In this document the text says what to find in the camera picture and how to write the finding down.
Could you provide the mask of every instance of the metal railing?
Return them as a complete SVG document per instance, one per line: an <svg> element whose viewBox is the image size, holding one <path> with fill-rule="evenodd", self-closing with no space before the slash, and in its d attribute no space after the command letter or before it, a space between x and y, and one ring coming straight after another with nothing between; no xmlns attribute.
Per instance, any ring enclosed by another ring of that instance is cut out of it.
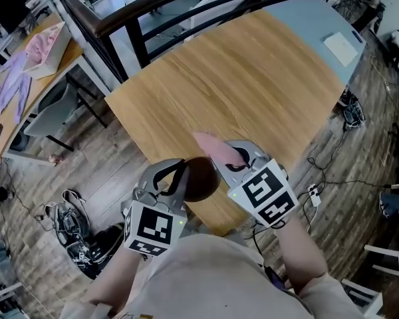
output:
<svg viewBox="0 0 399 319"><path fill-rule="evenodd" d="M124 70L114 45L112 44L110 35L122 27L126 28L126 32L130 38L140 67L144 68L166 50L172 48L186 38L204 30L207 27L217 23L224 23L244 13L255 11L262 7L285 0L244 0L232 11L218 15L190 30L186 30L158 48L148 52L148 49L146 48L146 42L148 40L163 33L170 27L173 27L182 21L193 17L194 15L198 15L199 13L207 11L208 9L234 0L212 1L206 5L197 7L181 15L177 15L169 21L166 21L165 23L155 27L151 31L143 33L139 24L139 17L149 12L155 11L157 8L173 1L177 0L135 0L123 8L113 12L109 16L101 19L79 0L61 0L65 10L80 28L86 40L92 45L101 59L105 62L105 64L120 82L127 80L128 75Z"/></svg>

